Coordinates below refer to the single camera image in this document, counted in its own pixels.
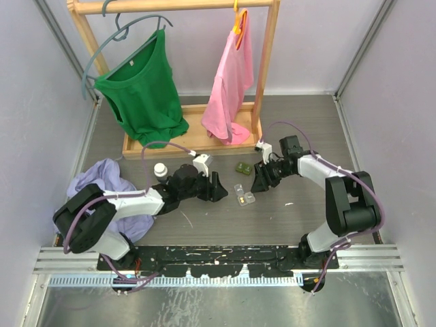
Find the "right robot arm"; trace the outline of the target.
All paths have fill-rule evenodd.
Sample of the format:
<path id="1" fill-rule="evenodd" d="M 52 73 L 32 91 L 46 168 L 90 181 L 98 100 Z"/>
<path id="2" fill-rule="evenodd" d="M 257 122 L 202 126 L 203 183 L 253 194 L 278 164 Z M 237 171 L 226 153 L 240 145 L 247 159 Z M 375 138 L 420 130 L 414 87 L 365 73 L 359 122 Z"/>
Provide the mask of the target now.
<path id="1" fill-rule="evenodd" d="M 282 138 L 279 144 L 280 156 L 269 143 L 260 140 L 255 145 L 262 160 L 254 165 L 251 192 L 268 191 L 293 175 L 307 178 L 325 191 L 326 221 L 302 236 L 298 244 L 297 258 L 304 267 L 315 268 L 330 250 L 347 243 L 351 236 L 380 225 L 382 213 L 368 173 L 344 170 L 318 153 L 304 150 L 297 136 Z"/>

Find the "green t-shirt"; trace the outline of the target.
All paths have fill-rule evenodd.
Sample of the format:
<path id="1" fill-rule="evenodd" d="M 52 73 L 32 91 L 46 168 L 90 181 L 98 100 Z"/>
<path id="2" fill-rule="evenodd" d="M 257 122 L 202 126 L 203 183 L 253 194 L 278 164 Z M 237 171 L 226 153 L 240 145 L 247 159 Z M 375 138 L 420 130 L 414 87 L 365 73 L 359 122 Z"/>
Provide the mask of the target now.
<path id="1" fill-rule="evenodd" d="M 95 88 L 125 133 L 142 146 L 152 142 L 152 149 L 163 148 L 164 142 L 189 129 L 166 56 L 163 29 L 154 32 L 129 63 L 112 75 L 100 76 Z"/>

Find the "wooden clothes rack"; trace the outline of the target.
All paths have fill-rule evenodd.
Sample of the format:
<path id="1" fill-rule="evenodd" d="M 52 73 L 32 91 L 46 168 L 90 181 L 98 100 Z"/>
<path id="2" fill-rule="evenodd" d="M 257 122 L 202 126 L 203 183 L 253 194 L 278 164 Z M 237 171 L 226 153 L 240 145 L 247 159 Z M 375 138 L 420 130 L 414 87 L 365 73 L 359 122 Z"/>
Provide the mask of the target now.
<path id="1" fill-rule="evenodd" d="M 262 47 L 262 57 L 258 74 L 255 101 L 244 102 L 236 115 L 236 122 L 249 130 L 249 137 L 239 145 L 223 145 L 220 141 L 206 135 L 206 130 L 201 126 L 201 116 L 206 109 L 204 104 L 185 105 L 182 107 L 183 116 L 189 123 L 188 132 L 173 139 L 173 142 L 193 149 L 216 155 L 235 155 L 250 153 L 255 144 L 262 138 L 262 124 L 260 112 L 264 89 L 268 75 L 271 51 L 277 26 L 279 13 L 279 1 L 113 1 L 105 4 L 103 1 L 80 2 L 68 1 L 67 8 L 72 20 L 91 55 L 91 63 L 94 63 L 97 71 L 105 74 L 109 71 L 105 58 L 100 52 L 99 46 L 92 28 L 87 20 L 88 15 L 93 14 L 121 14 L 134 12 L 169 12 L 186 10 L 216 10 L 223 8 L 241 7 L 267 7 L 268 16 Z"/>

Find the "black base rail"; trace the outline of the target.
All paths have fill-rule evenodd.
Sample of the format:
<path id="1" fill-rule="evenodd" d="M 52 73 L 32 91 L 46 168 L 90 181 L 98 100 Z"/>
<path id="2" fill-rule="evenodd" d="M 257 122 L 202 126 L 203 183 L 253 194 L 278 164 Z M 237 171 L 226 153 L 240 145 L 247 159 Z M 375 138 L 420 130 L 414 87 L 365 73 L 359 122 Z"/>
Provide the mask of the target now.
<path id="1" fill-rule="evenodd" d="M 166 277 L 184 277 L 187 272 L 196 279 L 237 277 L 243 267 L 250 278 L 295 277 L 296 270 L 336 269 L 338 260 L 330 251 L 311 253 L 308 248 L 287 245 L 249 246 L 139 246 L 134 260 L 113 262 L 121 270 L 135 268 L 140 272 L 162 273 Z"/>

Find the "clear pill box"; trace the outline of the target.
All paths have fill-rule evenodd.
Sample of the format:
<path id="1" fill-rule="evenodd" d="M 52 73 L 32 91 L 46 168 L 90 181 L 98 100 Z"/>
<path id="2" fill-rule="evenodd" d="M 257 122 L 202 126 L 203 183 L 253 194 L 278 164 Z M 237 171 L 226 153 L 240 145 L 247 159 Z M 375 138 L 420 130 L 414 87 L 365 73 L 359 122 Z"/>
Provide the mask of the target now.
<path id="1" fill-rule="evenodd" d="M 236 194 L 236 198 L 238 200 L 238 203 L 240 204 L 240 206 L 246 206 L 249 204 L 253 204 L 255 202 L 255 196 L 253 193 L 249 192 L 245 192 L 243 189 L 243 186 L 241 184 L 237 184 L 234 186 L 234 191 Z M 244 201 L 245 203 L 241 204 L 239 197 L 243 196 L 244 197 Z"/>

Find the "grey-blue plastic hanger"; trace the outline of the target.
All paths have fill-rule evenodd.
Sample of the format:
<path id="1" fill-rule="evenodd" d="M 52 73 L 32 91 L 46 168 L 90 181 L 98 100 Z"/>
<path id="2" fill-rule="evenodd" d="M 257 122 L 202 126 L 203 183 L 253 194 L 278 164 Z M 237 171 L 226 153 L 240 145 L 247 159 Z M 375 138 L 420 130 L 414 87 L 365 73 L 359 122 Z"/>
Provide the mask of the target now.
<path id="1" fill-rule="evenodd" d="M 98 9 L 100 11 L 98 11 L 97 14 L 102 14 L 103 17 L 106 16 L 106 14 L 108 13 L 108 6 L 110 3 L 115 2 L 115 4 L 119 4 L 118 1 L 103 1 L 103 3 L 101 5 L 98 6 Z M 128 22 L 127 24 L 123 25 L 122 27 L 119 24 L 119 17 L 121 16 L 121 14 L 123 13 L 132 13 L 132 12 L 149 12 L 148 10 L 137 10 L 134 9 L 136 8 L 137 5 L 125 5 L 123 4 L 121 7 L 117 7 L 114 10 L 114 13 L 116 14 L 115 17 L 115 25 L 116 25 L 116 31 L 110 36 L 108 37 L 101 45 L 99 45 L 99 47 L 96 50 L 93 50 L 91 53 L 91 58 L 89 59 L 89 62 L 87 63 L 86 67 L 84 68 L 84 71 L 82 73 L 82 77 L 81 77 L 81 92 L 82 92 L 82 96 L 83 99 L 86 99 L 86 93 L 88 92 L 89 89 L 94 89 L 95 88 L 95 83 L 93 86 L 87 86 L 89 83 L 89 79 L 96 81 L 97 78 L 94 78 L 90 75 L 88 75 L 89 70 L 92 66 L 92 64 L 94 64 L 94 62 L 98 59 L 98 57 L 100 55 L 102 55 L 102 51 L 103 49 L 110 43 L 110 42 L 121 42 L 123 40 L 125 40 L 129 34 L 129 29 L 130 27 L 132 27 L 133 25 L 143 21 L 143 20 L 147 20 L 147 19 L 151 19 L 151 18 L 156 18 L 157 19 L 157 26 L 155 29 L 156 34 L 159 31 L 165 31 L 166 30 L 166 26 L 169 25 L 170 27 L 173 27 L 174 25 L 172 24 L 172 22 L 167 19 L 165 16 L 161 15 L 161 14 L 147 14 L 145 16 L 141 16 L 139 18 L 135 18 L 133 20 L 131 20 L 130 22 Z M 161 28 L 161 21 L 164 20 L 164 24 Z M 151 37 L 149 40 L 145 41 L 145 43 L 143 43 L 141 46 L 139 46 L 134 52 L 132 52 L 126 59 L 124 59 L 121 63 L 119 63 L 114 69 L 112 70 L 108 70 L 108 68 L 106 68 L 106 70 L 103 69 L 103 73 L 101 73 L 101 75 L 106 74 L 106 77 L 104 79 L 108 79 L 109 77 L 111 77 L 113 74 L 115 74 L 116 72 L 118 72 L 122 66 L 126 63 L 129 63 L 132 59 L 134 59 L 134 57 L 140 52 L 142 51 L 144 48 L 146 48 L 152 41 L 156 40 L 157 35 L 155 35 L 154 37 Z"/>

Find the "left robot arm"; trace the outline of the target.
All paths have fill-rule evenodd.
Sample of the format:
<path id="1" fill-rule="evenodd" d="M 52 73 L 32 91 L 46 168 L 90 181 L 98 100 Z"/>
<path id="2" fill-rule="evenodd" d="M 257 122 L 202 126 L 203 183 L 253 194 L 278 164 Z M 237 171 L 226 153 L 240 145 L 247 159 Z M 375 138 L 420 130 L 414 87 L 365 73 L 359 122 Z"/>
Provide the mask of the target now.
<path id="1" fill-rule="evenodd" d="M 128 270 L 136 263 L 136 252 L 125 233 L 110 230 L 111 223 L 137 215 L 165 215 L 191 198 L 218 202 L 226 196 L 218 172 L 206 174 L 184 164 L 165 183 L 147 190 L 104 191 L 91 183 L 58 209 L 53 222 L 63 237 L 65 254 L 98 252 Z"/>

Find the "lavender cloth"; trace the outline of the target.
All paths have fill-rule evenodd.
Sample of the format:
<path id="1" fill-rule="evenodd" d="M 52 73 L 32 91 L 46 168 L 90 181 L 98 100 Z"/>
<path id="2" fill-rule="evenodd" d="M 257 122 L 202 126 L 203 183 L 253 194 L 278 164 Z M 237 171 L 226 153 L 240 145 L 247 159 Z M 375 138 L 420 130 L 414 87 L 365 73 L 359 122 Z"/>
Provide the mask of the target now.
<path id="1" fill-rule="evenodd" d="M 87 171 L 77 174 L 67 188 L 67 197 L 72 198 L 88 184 L 95 183 L 106 191 L 135 191 L 136 187 L 121 177 L 119 164 L 110 158 L 98 161 Z M 121 232 L 133 243 L 140 240 L 153 226 L 152 215 L 135 215 L 122 218 L 109 225 L 113 232 Z"/>

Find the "pink t-shirt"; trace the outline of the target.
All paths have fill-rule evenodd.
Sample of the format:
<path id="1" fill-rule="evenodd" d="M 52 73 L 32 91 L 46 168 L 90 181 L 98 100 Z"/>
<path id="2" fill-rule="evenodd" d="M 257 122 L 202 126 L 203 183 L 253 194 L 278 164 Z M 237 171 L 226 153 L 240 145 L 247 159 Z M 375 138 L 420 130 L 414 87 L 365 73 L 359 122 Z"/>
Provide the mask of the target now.
<path id="1" fill-rule="evenodd" d="M 226 146 L 242 144 L 250 134 L 247 128 L 236 123 L 236 115 L 243 104 L 245 92 L 253 86 L 249 12 L 243 41 L 238 50 L 235 43 L 236 35 L 231 30 L 201 120 L 208 136 L 218 139 Z"/>

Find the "white pill bottle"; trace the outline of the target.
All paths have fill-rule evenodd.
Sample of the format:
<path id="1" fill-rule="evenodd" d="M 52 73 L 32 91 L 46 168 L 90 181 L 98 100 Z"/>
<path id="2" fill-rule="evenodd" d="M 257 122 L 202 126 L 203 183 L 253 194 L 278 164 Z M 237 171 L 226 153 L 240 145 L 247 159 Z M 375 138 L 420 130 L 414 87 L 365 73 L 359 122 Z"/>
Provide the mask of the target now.
<path id="1" fill-rule="evenodd" d="M 164 163 L 156 163 L 153 167 L 155 178 L 159 182 L 165 182 L 168 177 L 168 168 Z"/>

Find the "green pill box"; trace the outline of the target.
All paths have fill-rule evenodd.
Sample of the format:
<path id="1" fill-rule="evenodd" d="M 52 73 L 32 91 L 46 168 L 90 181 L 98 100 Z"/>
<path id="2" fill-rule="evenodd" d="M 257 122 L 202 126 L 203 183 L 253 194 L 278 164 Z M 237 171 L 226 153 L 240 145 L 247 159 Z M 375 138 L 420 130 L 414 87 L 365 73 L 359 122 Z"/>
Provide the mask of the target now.
<path id="1" fill-rule="evenodd" d="M 235 170 L 238 172 L 238 173 L 241 173 L 241 174 L 244 174 L 244 175 L 247 175 L 247 176 L 249 176 L 250 174 L 251 174 L 251 172 L 252 172 L 252 166 L 251 165 L 249 165 L 249 164 L 247 164 L 247 163 L 245 163 L 245 162 L 238 162 L 237 163 L 237 165 L 236 165 L 236 167 L 235 167 Z"/>

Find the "orange-yellow plastic hanger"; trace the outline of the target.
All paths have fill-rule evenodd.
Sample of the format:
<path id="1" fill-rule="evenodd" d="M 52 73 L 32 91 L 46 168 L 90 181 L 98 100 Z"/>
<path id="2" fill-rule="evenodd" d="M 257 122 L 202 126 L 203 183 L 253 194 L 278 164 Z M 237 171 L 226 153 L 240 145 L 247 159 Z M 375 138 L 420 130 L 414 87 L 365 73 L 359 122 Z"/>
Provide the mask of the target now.
<path id="1" fill-rule="evenodd" d="M 240 9 L 238 6 L 238 0 L 234 1 L 233 10 L 235 13 L 233 33 L 236 35 L 235 47 L 238 50 L 242 44 L 243 37 L 245 34 L 248 11 L 246 8 Z"/>

